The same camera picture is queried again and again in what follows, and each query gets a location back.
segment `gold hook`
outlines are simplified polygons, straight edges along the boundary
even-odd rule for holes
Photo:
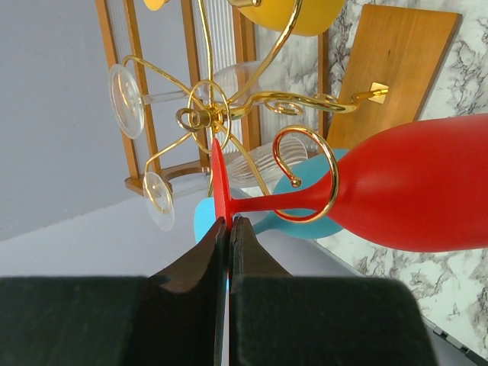
[[[293,133],[293,132],[302,133],[303,135],[308,136],[317,145],[319,145],[322,151],[326,154],[326,158],[327,161],[329,162],[329,167],[330,167],[332,189],[331,189],[329,201],[321,211],[317,211],[305,217],[290,215],[288,213],[285,213],[282,210],[276,210],[275,213],[280,218],[286,221],[291,221],[294,223],[311,223],[326,215],[332,208],[333,204],[336,202],[337,196],[339,194],[339,168],[337,166],[337,159],[334,156],[334,152],[332,151],[327,141],[323,137],[321,137],[318,133],[311,130],[309,127],[305,127],[305,126],[292,125],[292,126],[285,127],[278,132],[278,134],[276,135],[273,141],[273,155],[274,155],[274,160],[276,160],[276,163],[278,164],[280,169],[288,177],[288,179],[290,179],[290,183],[292,187],[294,188],[300,187],[301,180],[291,171],[287,163],[284,162],[283,158],[281,157],[280,142],[287,133]]]

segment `white marble surface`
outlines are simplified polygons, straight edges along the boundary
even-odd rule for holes
[[[461,28],[420,119],[488,112],[487,0],[348,0],[329,31],[333,95],[339,94],[365,3],[461,13]],[[277,33],[259,28],[257,37],[258,54],[263,57]],[[278,60],[289,71],[290,91],[307,95],[316,92],[316,38],[292,37]],[[278,118],[271,113],[265,115],[264,142],[272,140],[285,124],[316,127],[316,113],[310,110],[292,119]],[[318,243],[363,275],[396,278],[405,283],[427,319],[488,359],[488,249],[436,254],[401,252],[377,246],[347,230],[319,239]]]

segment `wooden board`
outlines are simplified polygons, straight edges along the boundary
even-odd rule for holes
[[[373,82],[389,91],[383,104],[366,100],[350,114],[336,114],[327,137],[331,147],[350,149],[416,120],[460,22],[456,13],[365,5],[339,100],[369,91]]]

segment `wooden block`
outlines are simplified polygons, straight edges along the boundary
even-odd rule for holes
[[[369,91],[373,82],[389,90],[383,104],[366,100],[354,112],[334,115],[331,147],[351,149],[416,120],[460,22],[456,13],[365,5],[339,99]]]

